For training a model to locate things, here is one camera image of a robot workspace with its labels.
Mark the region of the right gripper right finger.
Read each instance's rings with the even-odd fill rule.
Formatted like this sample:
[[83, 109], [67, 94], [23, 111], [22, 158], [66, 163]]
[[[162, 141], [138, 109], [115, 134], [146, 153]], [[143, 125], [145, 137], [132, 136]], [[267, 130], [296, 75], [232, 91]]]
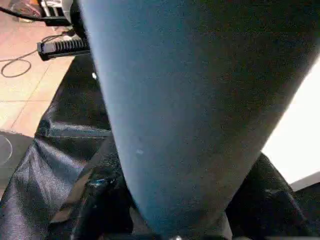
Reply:
[[315, 228], [292, 188], [263, 153], [226, 208], [233, 236], [313, 237]]

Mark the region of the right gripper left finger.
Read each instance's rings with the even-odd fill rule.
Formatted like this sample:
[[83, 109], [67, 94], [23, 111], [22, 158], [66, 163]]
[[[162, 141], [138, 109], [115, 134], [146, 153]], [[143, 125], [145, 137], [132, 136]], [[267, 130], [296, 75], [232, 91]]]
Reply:
[[98, 240], [131, 234], [133, 200], [127, 188], [113, 136], [87, 163], [48, 226], [48, 240]]

